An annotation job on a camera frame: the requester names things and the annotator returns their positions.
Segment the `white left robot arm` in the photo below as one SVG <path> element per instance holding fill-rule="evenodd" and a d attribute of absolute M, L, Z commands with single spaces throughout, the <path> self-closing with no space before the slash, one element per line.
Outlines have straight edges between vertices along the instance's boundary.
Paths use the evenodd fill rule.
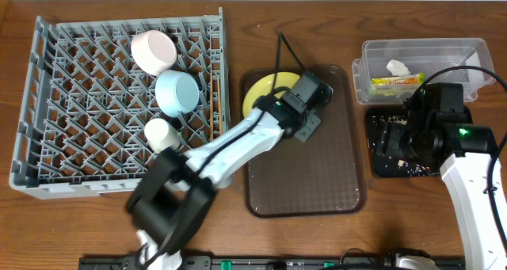
<path fill-rule="evenodd" d="M 185 154 L 163 150 L 126 203 L 146 238 L 137 257 L 141 269 L 168 269 L 198 232 L 221 184 L 280 140 L 306 141 L 315 128 L 316 100 L 286 93 L 260 97 L 249 116 L 218 139 Z"/>

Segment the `white tissue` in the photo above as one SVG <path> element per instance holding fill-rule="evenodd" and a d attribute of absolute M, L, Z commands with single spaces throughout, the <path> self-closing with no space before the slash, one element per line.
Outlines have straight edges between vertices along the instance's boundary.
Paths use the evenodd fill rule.
<path fill-rule="evenodd" d="M 387 70 L 396 77 L 410 75 L 410 71 L 405 64 L 395 59 L 389 61 L 387 64 Z"/>

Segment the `pink white small bowl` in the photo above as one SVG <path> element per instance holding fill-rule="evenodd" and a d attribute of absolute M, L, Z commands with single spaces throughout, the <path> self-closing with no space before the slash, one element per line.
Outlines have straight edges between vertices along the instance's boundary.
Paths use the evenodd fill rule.
<path fill-rule="evenodd" d="M 144 72 L 159 76 L 169 70 L 177 60 L 174 42 L 164 32 L 150 30 L 132 38 L 132 57 Z"/>

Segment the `green orange snack wrapper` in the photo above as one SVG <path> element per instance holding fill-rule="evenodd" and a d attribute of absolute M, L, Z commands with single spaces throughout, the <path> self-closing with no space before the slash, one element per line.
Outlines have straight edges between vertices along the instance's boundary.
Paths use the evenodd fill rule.
<path fill-rule="evenodd" d="M 416 89 L 424 80 L 424 73 L 389 78 L 372 78 L 369 95 L 397 96 L 403 91 Z"/>

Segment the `wooden chopstick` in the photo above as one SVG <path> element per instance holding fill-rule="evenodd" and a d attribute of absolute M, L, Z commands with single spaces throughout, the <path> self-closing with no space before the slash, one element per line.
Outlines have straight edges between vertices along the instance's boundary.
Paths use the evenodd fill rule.
<path fill-rule="evenodd" d="M 210 126 L 210 141 L 214 139 L 214 75 L 212 65 L 210 68 L 210 80 L 209 80 L 209 126 Z"/>
<path fill-rule="evenodd" d="M 221 78 L 217 75 L 217 93 L 218 93 L 218 115 L 219 115 L 219 136 L 223 134 L 223 110 L 222 110 L 222 94 L 221 94 Z"/>

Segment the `white paper cup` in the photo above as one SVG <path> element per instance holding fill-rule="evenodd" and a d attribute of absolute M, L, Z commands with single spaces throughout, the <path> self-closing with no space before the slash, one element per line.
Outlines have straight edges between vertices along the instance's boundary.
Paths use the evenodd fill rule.
<path fill-rule="evenodd" d="M 180 146 L 177 130 L 163 118 L 149 120 L 145 125 L 144 135 L 156 154 L 160 154 L 168 147 L 176 150 Z"/>

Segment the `light blue bowl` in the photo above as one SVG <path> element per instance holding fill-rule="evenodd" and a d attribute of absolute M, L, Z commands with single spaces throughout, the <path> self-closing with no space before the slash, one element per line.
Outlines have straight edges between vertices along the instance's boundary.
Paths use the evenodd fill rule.
<path fill-rule="evenodd" d="M 169 117 L 192 112 L 200 100 L 200 91 L 192 75 L 176 70 L 166 70 L 156 79 L 155 100 Z"/>

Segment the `yellow round plate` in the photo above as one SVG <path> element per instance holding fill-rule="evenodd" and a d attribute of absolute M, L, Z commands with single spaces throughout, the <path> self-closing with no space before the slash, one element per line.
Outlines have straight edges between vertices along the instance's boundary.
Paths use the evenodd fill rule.
<path fill-rule="evenodd" d="M 299 74 L 292 72 L 279 72 L 277 75 L 269 74 L 260 80 L 256 81 L 246 92 L 242 104 L 242 114 L 246 118 L 253 106 L 254 102 L 260 97 L 265 96 L 271 92 L 273 87 L 273 80 L 276 78 L 275 87 L 288 87 L 291 89 L 301 78 Z"/>

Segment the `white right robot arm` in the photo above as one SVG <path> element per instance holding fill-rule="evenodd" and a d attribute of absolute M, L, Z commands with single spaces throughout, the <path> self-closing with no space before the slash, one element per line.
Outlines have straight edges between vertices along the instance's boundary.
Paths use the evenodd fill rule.
<path fill-rule="evenodd" d="M 469 116 L 368 121 L 375 162 L 384 158 L 438 172 L 452 198 L 469 269 L 506 267 L 506 199 L 492 131 Z"/>

